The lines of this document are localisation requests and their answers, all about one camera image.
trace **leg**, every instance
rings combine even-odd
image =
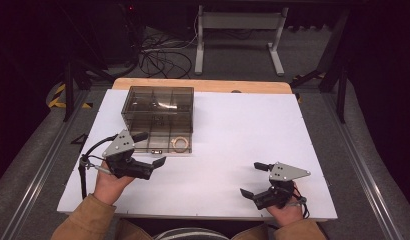
[[[349,15],[349,9],[346,9],[342,12],[341,16],[339,17],[339,20],[337,21],[336,26],[334,27],[333,32],[330,36],[329,42],[327,43],[326,48],[324,49],[323,55],[320,58],[317,69],[312,71],[311,73],[308,73],[307,75],[303,77],[298,77],[296,80],[290,83],[291,88],[295,88],[305,82],[308,82],[309,80],[320,75],[321,73],[328,72],[329,69],[331,70],[333,66],[332,62],[334,60],[334,55],[337,51],[340,39],[342,37],[342,33],[345,28],[346,20],[348,19],[348,15]],[[322,84],[324,85],[324,82],[330,79],[330,77],[327,77],[327,75],[330,75],[330,74],[326,74],[326,76],[324,77],[320,85]]]
[[[345,95],[346,95],[346,82],[348,78],[348,72],[346,67],[342,68],[341,76],[339,78],[338,96],[336,102],[336,113],[338,114],[341,123],[345,123],[344,109],[345,109]]]
[[[195,64],[195,74],[202,74],[202,66],[204,61],[204,42],[203,42],[203,7],[199,6],[198,11],[198,47],[196,49],[196,64]]]
[[[71,62],[67,63],[65,67],[65,118],[64,122],[68,121],[71,114],[74,111],[74,90],[73,90],[73,76],[72,76],[72,64]]]
[[[273,43],[268,44],[268,49],[271,54],[271,59],[273,60],[274,68],[276,69],[277,76],[280,76],[280,77],[284,75],[284,70],[283,70],[282,63],[279,58],[279,54],[277,53],[277,46],[279,45],[279,42],[280,42],[280,37],[282,35],[283,26],[286,21],[287,12],[288,12],[288,8],[283,8],[281,19],[279,21],[279,26],[277,27],[276,37],[274,38]]]

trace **white surface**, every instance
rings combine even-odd
[[[98,141],[124,128],[121,109],[127,90],[108,90],[82,153]],[[117,201],[117,214],[126,217],[216,218],[263,220],[266,210],[240,194],[255,194],[270,187],[269,172],[254,162],[277,161],[309,170],[297,179],[308,199],[311,218],[335,219],[336,211],[305,123],[293,94],[233,94],[195,92],[193,153],[167,157],[149,181],[136,179]],[[109,144],[93,151],[101,156]],[[151,156],[134,156],[151,162]],[[95,164],[100,160],[92,159]],[[72,212],[81,201],[78,163],[58,206]],[[86,171],[87,192],[92,192],[97,171]]]

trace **person's hand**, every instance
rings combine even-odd
[[[298,191],[295,189],[295,194],[299,196]],[[297,202],[298,200],[292,196],[290,199],[289,203],[294,203]],[[277,208],[276,206],[271,206],[267,207],[267,211],[276,219],[277,223],[280,225],[280,227],[284,227],[286,225],[289,225],[291,223],[300,221],[303,218],[302,216],[302,205],[289,205],[286,204],[286,206],[282,209]]]
[[[108,169],[105,161],[103,161],[102,167]],[[103,203],[113,205],[123,193],[124,188],[133,180],[133,177],[124,176],[122,178],[117,178],[115,175],[109,175],[102,171],[98,171],[93,196]]]

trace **gray transparent box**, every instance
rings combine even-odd
[[[136,152],[191,153],[192,87],[130,87],[121,112],[131,135],[149,133]]]

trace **brown jacket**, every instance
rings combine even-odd
[[[108,231],[116,207],[87,196],[77,209],[55,230],[53,240],[59,239],[103,239]],[[325,239],[317,224],[311,220],[302,220],[280,228],[274,232],[277,240],[319,240]],[[115,240],[153,240],[149,234],[136,225],[120,220],[115,233]],[[267,228],[261,225],[241,232],[232,240],[267,240]]]

